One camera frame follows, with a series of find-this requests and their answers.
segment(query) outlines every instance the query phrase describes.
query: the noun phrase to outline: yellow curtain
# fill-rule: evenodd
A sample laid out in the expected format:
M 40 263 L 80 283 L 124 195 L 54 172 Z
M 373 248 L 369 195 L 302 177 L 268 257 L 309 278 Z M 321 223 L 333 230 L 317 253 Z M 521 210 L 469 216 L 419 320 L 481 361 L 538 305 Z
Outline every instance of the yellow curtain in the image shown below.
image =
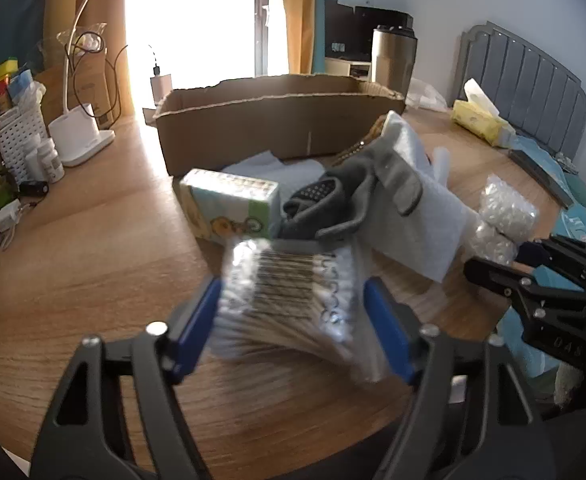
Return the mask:
M 287 18 L 289 72 L 310 74 L 313 65 L 315 0 L 283 0 Z
M 58 32 L 73 27 L 73 20 L 77 7 L 82 0 L 46 0 L 44 8 L 44 38 L 53 38 Z M 89 0 L 86 9 L 80 17 L 78 26 L 89 26 L 94 23 L 106 23 L 104 40 L 106 43 L 106 58 L 115 62 L 119 50 L 126 44 L 126 27 L 124 23 L 124 0 Z M 58 58 L 44 56 L 44 65 L 49 68 Z M 118 60 L 118 85 L 122 105 L 122 115 L 134 114 L 133 100 L 128 78 L 128 58 L 126 51 Z M 111 104 L 115 99 L 115 77 L 113 70 L 106 67 L 106 83 Z

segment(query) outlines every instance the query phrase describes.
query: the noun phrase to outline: wooden table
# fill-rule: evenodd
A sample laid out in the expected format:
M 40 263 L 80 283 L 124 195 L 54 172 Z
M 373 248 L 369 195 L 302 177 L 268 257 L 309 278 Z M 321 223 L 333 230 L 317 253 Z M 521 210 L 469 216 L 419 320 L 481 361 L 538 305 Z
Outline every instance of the wooden table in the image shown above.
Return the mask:
M 450 123 L 407 111 L 427 150 L 451 152 L 449 187 L 477 208 L 496 173 L 542 212 L 536 235 L 558 207 L 502 153 Z M 122 120 L 112 146 L 52 186 L 0 254 L 0 443 L 29 458 L 58 378 L 83 335 L 132 336 L 166 319 L 209 271 L 221 248 L 196 242 L 166 174 L 157 133 Z M 502 310 L 483 304 L 456 261 L 437 285 L 375 257 L 397 300 L 420 319 L 463 338 L 484 338 Z M 138 462 L 150 467 L 132 381 L 125 409 Z M 315 462 L 397 418 L 408 390 L 399 380 L 361 388 L 347 370 L 282 351 L 268 362 L 229 364 L 204 354 L 177 388 L 191 431 L 216 479 L 262 479 Z

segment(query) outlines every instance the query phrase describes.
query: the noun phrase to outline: gray headboard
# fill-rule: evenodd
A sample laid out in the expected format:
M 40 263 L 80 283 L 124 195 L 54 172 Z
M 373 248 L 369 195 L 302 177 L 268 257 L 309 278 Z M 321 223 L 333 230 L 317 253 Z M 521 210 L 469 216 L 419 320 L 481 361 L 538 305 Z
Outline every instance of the gray headboard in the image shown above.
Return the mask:
M 474 78 L 518 133 L 551 153 L 573 158 L 586 124 L 586 94 L 580 80 L 551 56 L 495 23 L 462 35 L 455 72 L 455 99 L 466 99 Z

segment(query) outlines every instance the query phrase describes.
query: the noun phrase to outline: desk lamp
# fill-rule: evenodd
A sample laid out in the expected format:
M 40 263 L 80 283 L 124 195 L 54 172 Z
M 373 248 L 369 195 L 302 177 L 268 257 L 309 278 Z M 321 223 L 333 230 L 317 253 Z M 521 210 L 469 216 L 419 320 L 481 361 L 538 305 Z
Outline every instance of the desk lamp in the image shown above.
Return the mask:
M 63 114 L 48 125 L 48 130 L 55 141 L 60 160 L 65 166 L 77 166 L 91 158 L 102 148 L 108 146 L 115 138 L 113 130 L 99 130 L 93 115 L 91 104 L 79 104 L 68 109 L 68 64 L 71 56 L 73 37 L 88 0 L 80 4 L 73 22 L 73 28 L 66 46 L 64 58 L 64 75 L 62 76 Z

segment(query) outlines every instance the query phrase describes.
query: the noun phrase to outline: silver bolt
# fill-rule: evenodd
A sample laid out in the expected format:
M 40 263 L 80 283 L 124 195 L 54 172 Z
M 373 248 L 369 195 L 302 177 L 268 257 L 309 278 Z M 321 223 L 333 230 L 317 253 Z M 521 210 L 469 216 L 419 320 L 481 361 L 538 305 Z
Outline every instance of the silver bolt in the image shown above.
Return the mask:
M 162 335 L 169 330 L 164 321 L 153 321 L 146 326 L 146 332 L 150 335 Z
M 437 337 L 440 335 L 440 329 L 434 324 L 425 323 L 420 327 L 420 334 L 426 337 Z
M 491 346 L 504 346 L 504 339 L 497 334 L 491 334 L 488 341 Z
M 82 339 L 82 344 L 87 347 L 97 346 L 100 344 L 100 338 L 96 335 L 89 335 Z

